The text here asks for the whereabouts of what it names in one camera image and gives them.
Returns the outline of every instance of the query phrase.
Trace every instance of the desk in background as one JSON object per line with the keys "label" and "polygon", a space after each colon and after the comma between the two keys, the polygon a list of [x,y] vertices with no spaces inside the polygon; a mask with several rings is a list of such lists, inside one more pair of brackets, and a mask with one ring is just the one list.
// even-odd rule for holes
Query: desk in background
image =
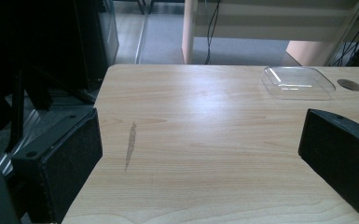
{"label": "desk in background", "polygon": [[318,67],[337,87],[329,101],[279,100],[262,70],[110,67],[104,156],[63,223],[359,223],[297,154],[308,108],[359,123],[359,91],[337,84],[359,84],[359,68]]}
{"label": "desk in background", "polygon": [[[195,36],[207,36],[216,1],[188,0],[182,51],[191,63]],[[214,37],[291,40],[302,65],[328,65],[359,15],[359,0],[221,0]]]}

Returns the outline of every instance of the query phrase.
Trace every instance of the beige partition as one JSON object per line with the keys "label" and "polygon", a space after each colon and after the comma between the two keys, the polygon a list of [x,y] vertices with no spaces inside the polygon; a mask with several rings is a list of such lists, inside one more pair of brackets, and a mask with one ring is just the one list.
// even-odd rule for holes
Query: beige partition
{"label": "beige partition", "polygon": [[[186,63],[191,63],[192,38],[207,36],[216,2],[186,1]],[[221,0],[214,37],[316,41],[333,43],[334,51],[358,12],[359,0]]]}

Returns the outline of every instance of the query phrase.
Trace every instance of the wood knot mark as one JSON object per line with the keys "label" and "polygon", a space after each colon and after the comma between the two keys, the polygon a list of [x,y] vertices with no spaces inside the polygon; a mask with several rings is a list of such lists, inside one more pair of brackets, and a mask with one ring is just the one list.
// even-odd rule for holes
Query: wood knot mark
{"label": "wood knot mark", "polygon": [[133,152],[133,149],[135,147],[135,137],[136,137],[136,124],[135,121],[132,124],[131,130],[130,130],[130,139],[129,139],[129,147],[127,149],[127,159],[126,159],[126,168],[124,169],[125,172],[127,172],[127,168],[130,164],[131,155]]}

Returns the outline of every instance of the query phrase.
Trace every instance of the chair leg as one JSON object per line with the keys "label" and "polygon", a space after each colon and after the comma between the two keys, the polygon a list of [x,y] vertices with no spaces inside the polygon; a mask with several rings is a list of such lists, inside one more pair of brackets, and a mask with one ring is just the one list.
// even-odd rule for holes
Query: chair leg
{"label": "chair leg", "polygon": [[152,12],[153,6],[154,6],[154,0],[151,0],[149,6],[149,14]]}
{"label": "chair leg", "polygon": [[142,8],[141,2],[138,0],[138,1],[136,1],[136,3],[138,3],[139,9],[141,9],[142,15],[144,15],[145,13],[144,13],[144,9]]}

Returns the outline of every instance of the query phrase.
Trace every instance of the black cable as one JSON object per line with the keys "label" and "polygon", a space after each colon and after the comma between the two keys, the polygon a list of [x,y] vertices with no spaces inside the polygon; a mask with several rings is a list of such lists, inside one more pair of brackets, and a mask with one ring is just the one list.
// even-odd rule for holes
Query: black cable
{"label": "black cable", "polygon": [[[214,28],[216,27],[216,23],[217,23],[217,18],[219,16],[219,7],[220,7],[220,0],[217,0],[217,5],[216,8],[214,9],[214,14],[211,17],[211,20],[209,22],[209,26],[208,26],[208,34],[207,34],[207,42],[208,42],[208,54],[205,60],[204,64],[208,64],[209,60],[211,59],[211,44],[212,44],[212,37],[214,36]],[[212,29],[212,33],[211,32],[211,26],[212,23],[214,22],[214,28]]]}
{"label": "black cable", "polygon": [[352,56],[353,56],[354,52],[357,50],[357,47],[359,46],[359,41],[358,41],[358,42],[355,42],[355,41],[354,41],[357,36],[359,36],[359,30],[356,32],[356,35],[355,35],[355,36],[353,37],[353,39],[350,41],[350,45],[349,45],[347,48],[346,48],[347,43],[346,43],[346,42],[344,43],[344,47],[343,47],[343,49],[342,49],[342,54],[341,54],[341,56],[340,56],[333,64],[331,64],[331,65],[335,65],[335,64],[337,63],[338,66],[342,66],[344,57],[345,57],[353,48],[355,48],[354,51],[353,51],[353,53],[352,53]]}

